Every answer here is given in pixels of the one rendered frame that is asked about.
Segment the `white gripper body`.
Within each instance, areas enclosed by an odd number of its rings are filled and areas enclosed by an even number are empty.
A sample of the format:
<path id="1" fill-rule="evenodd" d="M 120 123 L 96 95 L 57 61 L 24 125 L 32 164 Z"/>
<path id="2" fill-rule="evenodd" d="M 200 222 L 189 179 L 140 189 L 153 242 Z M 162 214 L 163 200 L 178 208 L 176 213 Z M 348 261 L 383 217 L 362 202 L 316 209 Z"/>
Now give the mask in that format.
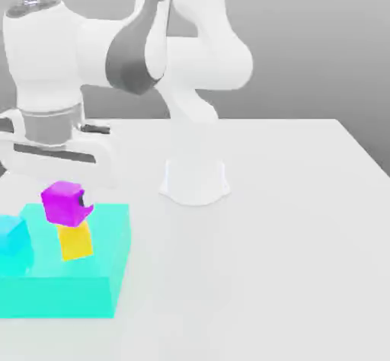
<path id="1" fill-rule="evenodd" d="M 12 173 L 46 182 L 71 181 L 92 188 L 117 182 L 117 157 L 109 137 L 97 133 L 74 131 L 65 145 L 46 148 L 20 135 L 0 133 L 0 161 Z"/>

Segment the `small magenta cube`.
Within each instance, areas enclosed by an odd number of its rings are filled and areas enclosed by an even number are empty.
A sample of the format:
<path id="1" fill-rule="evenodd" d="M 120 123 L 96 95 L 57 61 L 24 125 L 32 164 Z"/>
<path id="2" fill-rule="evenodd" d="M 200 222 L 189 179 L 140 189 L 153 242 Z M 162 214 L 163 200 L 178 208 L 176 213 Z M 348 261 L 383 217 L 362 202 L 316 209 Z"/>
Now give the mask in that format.
<path id="1" fill-rule="evenodd" d="M 46 219 L 56 225 L 78 227 L 94 210 L 85 206 L 81 184 L 59 180 L 40 193 Z"/>

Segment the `small yellow cube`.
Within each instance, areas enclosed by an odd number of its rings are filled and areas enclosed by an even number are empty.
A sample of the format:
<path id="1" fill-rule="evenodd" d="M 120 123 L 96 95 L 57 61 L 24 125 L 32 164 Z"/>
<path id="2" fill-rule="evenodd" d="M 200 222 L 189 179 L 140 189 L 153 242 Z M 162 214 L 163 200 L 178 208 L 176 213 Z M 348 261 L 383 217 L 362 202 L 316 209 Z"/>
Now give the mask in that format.
<path id="1" fill-rule="evenodd" d="M 77 227 L 57 225 L 56 228 L 64 261 L 89 257 L 93 254 L 91 233 L 86 220 Z"/>

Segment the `small cyan cube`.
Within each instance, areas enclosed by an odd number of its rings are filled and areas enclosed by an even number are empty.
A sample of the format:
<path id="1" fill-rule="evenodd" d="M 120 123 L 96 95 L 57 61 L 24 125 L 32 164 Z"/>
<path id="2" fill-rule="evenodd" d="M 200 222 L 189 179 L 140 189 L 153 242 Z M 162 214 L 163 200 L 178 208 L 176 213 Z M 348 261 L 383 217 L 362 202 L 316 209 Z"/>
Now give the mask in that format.
<path id="1" fill-rule="evenodd" d="M 0 215 L 0 277 L 23 276 L 34 263 L 26 219 Z"/>

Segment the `large turquoise box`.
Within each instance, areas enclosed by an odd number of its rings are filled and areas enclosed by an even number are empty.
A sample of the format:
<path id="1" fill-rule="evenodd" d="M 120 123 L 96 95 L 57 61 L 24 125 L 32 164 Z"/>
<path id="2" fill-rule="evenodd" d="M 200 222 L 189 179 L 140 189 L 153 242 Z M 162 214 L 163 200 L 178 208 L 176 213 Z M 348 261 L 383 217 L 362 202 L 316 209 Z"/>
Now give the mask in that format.
<path id="1" fill-rule="evenodd" d="M 112 318 L 130 250 L 128 205 L 97 204 L 88 217 L 93 254 L 69 261 L 42 205 L 21 215 L 30 237 L 16 255 L 0 253 L 0 318 Z"/>

